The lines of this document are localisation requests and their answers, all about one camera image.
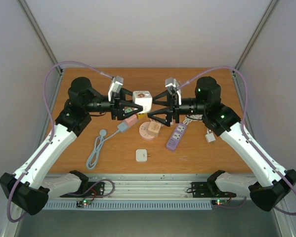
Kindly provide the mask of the white cube socket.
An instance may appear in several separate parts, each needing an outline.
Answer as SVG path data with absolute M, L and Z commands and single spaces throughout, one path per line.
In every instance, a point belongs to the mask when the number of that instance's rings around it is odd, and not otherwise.
M 132 101 L 135 104 L 141 105 L 143 111 L 140 114 L 146 114 L 151 111 L 152 108 L 152 95 L 149 91 L 134 91 L 132 93 Z

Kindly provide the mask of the beige cube socket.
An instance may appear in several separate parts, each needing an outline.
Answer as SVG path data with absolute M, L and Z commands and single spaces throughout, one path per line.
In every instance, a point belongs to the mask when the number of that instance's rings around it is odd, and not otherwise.
M 147 129 L 147 134 L 153 137 L 158 137 L 160 134 L 160 130 L 161 124 L 155 121 L 151 121 Z

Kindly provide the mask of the pink cube socket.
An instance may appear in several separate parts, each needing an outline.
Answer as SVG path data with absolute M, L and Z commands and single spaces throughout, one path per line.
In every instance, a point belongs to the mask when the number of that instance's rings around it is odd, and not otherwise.
M 126 118 L 124 120 L 124 123 L 127 125 L 128 128 L 134 126 L 136 123 L 137 123 L 137 116 L 136 115 L 132 115 L 131 117 L 129 118 Z

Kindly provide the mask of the yellow cube socket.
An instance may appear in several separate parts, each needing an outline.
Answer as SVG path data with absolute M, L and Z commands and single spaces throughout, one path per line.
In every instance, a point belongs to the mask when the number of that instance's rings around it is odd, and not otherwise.
M 145 120 L 147 119 L 147 114 L 144 113 L 144 114 L 136 114 L 136 117 L 138 120 Z

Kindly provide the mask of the small white charger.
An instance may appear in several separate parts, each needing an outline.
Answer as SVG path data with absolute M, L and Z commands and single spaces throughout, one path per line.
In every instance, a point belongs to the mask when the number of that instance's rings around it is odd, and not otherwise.
M 205 139 L 208 143 L 214 143 L 216 141 L 215 135 L 213 133 L 207 133 Z

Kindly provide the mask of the green charger plug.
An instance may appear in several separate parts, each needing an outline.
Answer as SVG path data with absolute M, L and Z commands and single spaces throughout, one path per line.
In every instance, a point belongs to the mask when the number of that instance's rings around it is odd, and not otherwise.
M 130 113 L 130 112 L 132 112 L 132 111 L 133 111 L 132 108 L 126 108 L 126 109 L 125 109 L 125 113 Z

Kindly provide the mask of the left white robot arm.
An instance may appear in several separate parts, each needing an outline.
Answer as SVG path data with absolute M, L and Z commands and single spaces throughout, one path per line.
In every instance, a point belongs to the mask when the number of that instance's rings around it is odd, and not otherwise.
M 50 133 L 32 156 L 14 173 L 4 173 L 0 185 L 7 197 L 7 210 L 15 204 L 30 215 L 40 212 L 48 200 L 70 195 L 85 196 L 91 189 L 88 177 L 73 170 L 52 181 L 44 182 L 50 168 L 65 149 L 91 122 L 91 113 L 109 112 L 112 119 L 124 120 L 142 112 L 143 107 L 125 100 L 132 92 L 123 88 L 123 79 L 114 77 L 108 95 L 96 91 L 88 78 L 79 77 L 68 89 L 69 98 Z

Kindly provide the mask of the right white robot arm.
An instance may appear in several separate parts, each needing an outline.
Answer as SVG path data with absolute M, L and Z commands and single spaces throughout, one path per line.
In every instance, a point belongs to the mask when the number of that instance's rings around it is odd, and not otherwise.
M 226 142 L 254 173 L 253 178 L 219 170 L 207 179 L 213 196 L 222 192 L 249 197 L 264 211 L 270 211 L 292 190 L 296 171 L 287 170 L 256 142 L 240 117 L 221 101 L 221 87 L 212 77 L 197 80 L 194 98 L 182 98 L 175 79 L 166 80 L 166 90 L 153 97 L 162 109 L 149 112 L 148 118 L 170 126 L 181 115 L 201 115 L 205 127 Z

